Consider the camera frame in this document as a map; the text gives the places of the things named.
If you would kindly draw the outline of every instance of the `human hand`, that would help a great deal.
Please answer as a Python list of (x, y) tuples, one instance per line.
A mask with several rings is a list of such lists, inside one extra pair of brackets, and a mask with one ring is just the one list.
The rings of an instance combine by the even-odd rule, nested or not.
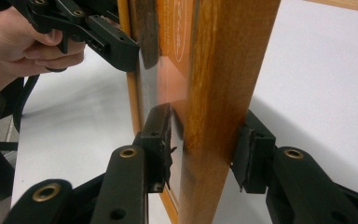
[(81, 63), (85, 43), (69, 41), (68, 53), (56, 47), (62, 32), (53, 30), (39, 34), (11, 7), (0, 12), (0, 66), (13, 77), (28, 77), (48, 72), (46, 67), (62, 69)]

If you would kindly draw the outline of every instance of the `black plastic part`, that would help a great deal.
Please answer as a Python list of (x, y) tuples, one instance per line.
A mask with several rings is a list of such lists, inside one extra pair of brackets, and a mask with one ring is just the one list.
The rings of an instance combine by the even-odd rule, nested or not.
[[(58, 194), (44, 202), (34, 200), (34, 194), (37, 190), (56, 184), (59, 186)], [(14, 205), (5, 220), (5, 224), (52, 224), (69, 223), (70, 213), (65, 210), (68, 201), (71, 198), (72, 186), (69, 182), (60, 179), (50, 179), (40, 182), (28, 189)], [(40, 193), (42, 196), (49, 196), (51, 191)]]
[(74, 207), (75, 212), (71, 218), (72, 223), (89, 224), (91, 222), (92, 213), (103, 184), (103, 178), (104, 174), (99, 175), (73, 190), (71, 205)]
[(268, 185), (266, 204), (272, 223), (293, 223), (295, 214), (289, 201), (287, 201), (281, 183), (275, 175), (272, 176)]
[[(136, 70), (139, 46), (115, 25), (99, 16), (104, 15), (106, 18), (118, 22), (117, 1), (79, 0), (76, 1), (76, 6), (72, 4), (74, 2), (67, 6), (66, 1), (62, 1), (65, 4), (49, 3), (40, 6), (36, 4), (36, 0), (7, 1), (39, 33), (47, 34), (51, 29), (62, 30), (70, 36), (74, 35), (76, 41), (86, 41), (93, 50), (115, 68), (125, 72)], [(75, 15), (69, 13), (77, 7), (80, 7), (81, 10), (75, 11), (81, 12), (81, 15), (76, 15), (75, 12), (72, 12)]]
[(356, 209), (358, 210), (358, 192), (355, 192), (351, 189), (347, 189), (343, 186), (340, 186), (339, 184), (337, 184), (339, 190), (345, 194), (345, 196), (347, 196), (347, 198), (351, 201), (351, 203), (356, 207)]
[(171, 116), (170, 104), (150, 110), (141, 133), (141, 146), (149, 162), (148, 192), (161, 193), (171, 177)]
[(107, 20), (99, 16), (88, 17), (89, 28), (98, 34), (103, 40), (109, 43), (109, 49), (105, 49), (105, 54), (100, 54), (114, 67), (123, 71), (133, 71), (138, 59), (139, 46), (126, 34), (114, 27)]
[(57, 8), (69, 21), (74, 24), (81, 24), (86, 18), (86, 13), (72, 0), (55, 0)]
[[(62, 40), (60, 44), (57, 45), (57, 47), (60, 50), (60, 52), (63, 54), (68, 53), (68, 41), (69, 41), (68, 34), (66, 32), (62, 32)], [(46, 67), (46, 69), (48, 69), (50, 72), (55, 72), (55, 73), (63, 72), (66, 70), (66, 68), (49, 68), (49, 67)]]
[(248, 111), (245, 127), (239, 130), (239, 141), (231, 164), (231, 170), (247, 193), (264, 194), (266, 160), (273, 157), (275, 136), (252, 111)]
[(92, 224), (147, 223), (146, 159), (141, 147), (126, 146), (112, 153)]
[(293, 223), (358, 223), (358, 210), (307, 152), (279, 148), (273, 170), (295, 213)]

